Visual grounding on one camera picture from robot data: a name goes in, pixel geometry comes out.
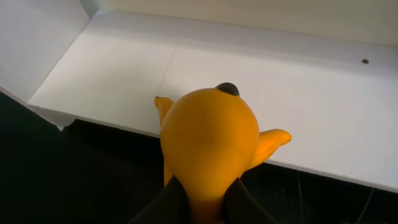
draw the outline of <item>toy head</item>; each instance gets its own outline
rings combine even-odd
[[[259,134],[255,115],[230,83],[193,91],[173,103],[157,97],[165,183],[175,175],[193,215],[220,213],[223,195],[244,171],[264,162],[290,134]]]

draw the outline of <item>black tiled floor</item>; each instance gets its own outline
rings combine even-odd
[[[304,223],[356,223],[370,187],[300,173]]]
[[[0,93],[0,223],[126,223],[162,169],[157,138],[84,121],[60,132]],[[375,189],[364,209],[369,187],[269,164],[242,181],[280,224],[398,223],[398,194]]]

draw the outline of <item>white shelf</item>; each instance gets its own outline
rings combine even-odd
[[[156,95],[231,82],[292,134],[269,163],[398,192],[397,71],[396,47],[100,11],[29,104],[158,136]]]

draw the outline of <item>tile grout line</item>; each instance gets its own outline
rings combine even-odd
[[[298,195],[300,196],[301,224],[304,224],[303,197],[302,197],[302,193],[301,193],[300,171],[297,171],[297,181],[298,181]]]
[[[170,60],[169,60],[169,62],[167,64],[166,71],[164,72],[164,75],[163,75],[163,78],[162,78],[162,82],[160,83],[159,89],[156,91],[156,96],[159,96],[160,90],[162,89],[162,85],[163,85],[164,80],[166,79],[166,76],[167,76],[167,74],[168,74],[168,72],[170,70],[170,66],[172,64],[172,61],[173,61],[173,58],[174,58],[174,54],[177,51],[177,47],[178,47],[178,43],[179,42],[180,42],[180,39],[177,39],[177,41],[175,42],[175,46],[174,46],[173,52],[172,52],[172,54],[170,56]]]
[[[371,201],[371,197],[372,197],[372,195],[373,195],[373,192],[374,192],[374,187],[372,188],[372,191],[369,193],[368,199],[367,199],[367,201],[366,201],[366,203],[365,203],[365,206],[364,206],[363,209],[362,209],[361,214],[359,214],[358,220],[356,221],[357,224],[361,221],[362,216],[364,215],[365,210],[366,210],[366,208],[368,207],[369,202]]]

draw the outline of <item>toy body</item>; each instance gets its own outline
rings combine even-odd
[[[255,115],[230,83],[193,91],[176,103],[157,97],[155,105],[165,184],[176,176],[197,222],[221,223],[228,187],[291,138],[279,129],[259,133]]]

